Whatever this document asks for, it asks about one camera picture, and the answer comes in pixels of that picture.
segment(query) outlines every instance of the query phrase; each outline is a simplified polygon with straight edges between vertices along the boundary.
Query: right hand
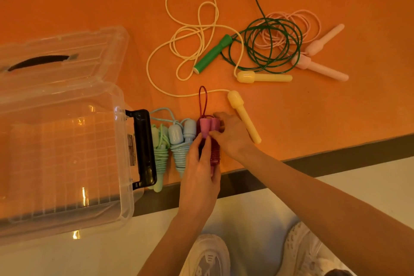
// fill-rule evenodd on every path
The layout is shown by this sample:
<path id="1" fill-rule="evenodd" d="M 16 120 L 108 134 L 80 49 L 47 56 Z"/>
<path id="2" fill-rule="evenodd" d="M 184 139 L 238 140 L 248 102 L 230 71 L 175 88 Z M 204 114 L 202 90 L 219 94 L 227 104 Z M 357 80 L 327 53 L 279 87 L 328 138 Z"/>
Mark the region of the right hand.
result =
<path id="1" fill-rule="evenodd" d="M 216 112 L 214 116 L 223 120 L 224 132 L 210 131 L 210 136 L 217 141 L 227 155 L 240 160 L 243 152 L 255 148 L 245 124 L 237 116 L 225 112 Z"/>

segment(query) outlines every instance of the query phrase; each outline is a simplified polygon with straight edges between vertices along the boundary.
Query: orange table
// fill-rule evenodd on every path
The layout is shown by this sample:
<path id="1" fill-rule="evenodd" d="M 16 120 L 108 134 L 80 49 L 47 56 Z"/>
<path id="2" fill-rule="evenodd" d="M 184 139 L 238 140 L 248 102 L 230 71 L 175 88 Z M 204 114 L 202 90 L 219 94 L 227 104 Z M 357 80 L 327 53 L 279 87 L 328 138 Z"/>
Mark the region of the orange table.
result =
<path id="1" fill-rule="evenodd" d="M 171 12 L 184 22 L 196 23 L 202 1 L 171 0 Z M 260 16 L 254 0 L 217 3 L 218 23 L 238 30 Z M 409 0 L 260 3 L 265 13 L 312 10 L 320 17 L 324 33 L 344 23 L 345 30 L 314 58 L 349 74 L 350 80 L 340 83 L 310 71 L 293 70 L 291 83 L 240 84 L 233 78 L 232 68 L 216 59 L 201 75 L 183 83 L 174 77 L 180 59 L 165 47 L 150 65 L 154 81 L 171 93 L 194 93 L 201 84 L 208 89 L 238 90 L 263 139 L 259 148 L 283 160 L 414 132 L 414 68 L 410 56 L 414 25 Z M 168 106 L 178 118 L 198 117 L 197 98 L 162 95 L 145 74 L 148 55 L 179 27 L 165 12 L 164 0 L 0 0 L 0 7 L 1 44 L 125 26 L 131 35 L 131 48 L 136 49 L 128 53 L 118 80 L 127 104 L 149 110 Z M 212 9 L 203 12 L 203 20 L 211 22 Z M 224 33 L 228 31 L 218 29 L 215 40 Z M 179 48 L 183 54 L 190 54 L 198 47 L 196 42 L 183 42 Z M 247 57 L 242 62 L 251 64 Z M 191 64 L 185 65 L 182 75 L 190 68 Z M 209 95 L 208 112 L 218 110 L 233 111 L 224 93 Z M 221 166 L 223 171 L 241 167 L 225 155 Z M 164 179 L 171 183 L 179 176 L 169 171 Z"/>

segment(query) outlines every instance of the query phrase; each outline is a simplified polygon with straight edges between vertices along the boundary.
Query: forearm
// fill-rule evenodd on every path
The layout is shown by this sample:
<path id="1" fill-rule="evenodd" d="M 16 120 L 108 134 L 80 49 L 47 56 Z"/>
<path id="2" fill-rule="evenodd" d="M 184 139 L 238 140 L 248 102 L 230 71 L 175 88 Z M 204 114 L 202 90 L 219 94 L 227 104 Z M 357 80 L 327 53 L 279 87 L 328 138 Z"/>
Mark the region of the forearm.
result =
<path id="1" fill-rule="evenodd" d="M 239 161 L 357 275 L 412 272 L 411 228 L 256 148 L 244 151 Z"/>
<path id="2" fill-rule="evenodd" d="M 202 227 L 177 214 L 138 276 L 178 276 Z"/>

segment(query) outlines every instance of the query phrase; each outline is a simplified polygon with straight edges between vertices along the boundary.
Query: hand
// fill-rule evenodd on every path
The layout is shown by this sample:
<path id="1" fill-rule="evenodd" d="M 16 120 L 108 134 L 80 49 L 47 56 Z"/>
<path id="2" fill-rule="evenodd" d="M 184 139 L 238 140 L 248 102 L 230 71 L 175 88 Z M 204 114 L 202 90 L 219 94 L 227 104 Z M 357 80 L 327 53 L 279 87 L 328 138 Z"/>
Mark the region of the hand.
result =
<path id="1" fill-rule="evenodd" d="M 187 154 L 184 177 L 181 181 L 178 213 L 179 217 L 191 221 L 193 225 L 198 225 L 200 231 L 216 205 L 221 178 L 219 166 L 216 166 L 213 176 L 210 175 L 210 137 L 206 138 L 201 157 L 198 157 L 201 140 L 200 133 L 191 144 Z"/>
<path id="2" fill-rule="evenodd" d="M 227 155 L 240 161 L 243 153 L 256 149 L 245 124 L 237 116 L 225 112 L 216 112 L 214 116 L 224 121 L 225 130 L 223 133 L 210 131 L 210 136 L 218 142 Z"/>

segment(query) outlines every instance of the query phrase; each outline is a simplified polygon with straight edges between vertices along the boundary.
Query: left hand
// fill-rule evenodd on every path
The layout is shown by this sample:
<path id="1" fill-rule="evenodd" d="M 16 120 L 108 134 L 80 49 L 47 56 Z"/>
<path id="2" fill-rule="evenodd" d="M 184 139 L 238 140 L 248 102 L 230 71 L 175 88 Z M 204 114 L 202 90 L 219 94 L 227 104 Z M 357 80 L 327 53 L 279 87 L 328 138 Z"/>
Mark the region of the left hand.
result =
<path id="1" fill-rule="evenodd" d="M 219 166 L 215 167 L 213 176 L 210 176 L 211 138 L 209 136 L 206 138 L 201 157 L 198 157 L 201 139 L 200 133 L 191 144 L 187 154 L 178 212 L 178 216 L 191 221 L 200 230 L 216 205 L 221 178 Z"/>

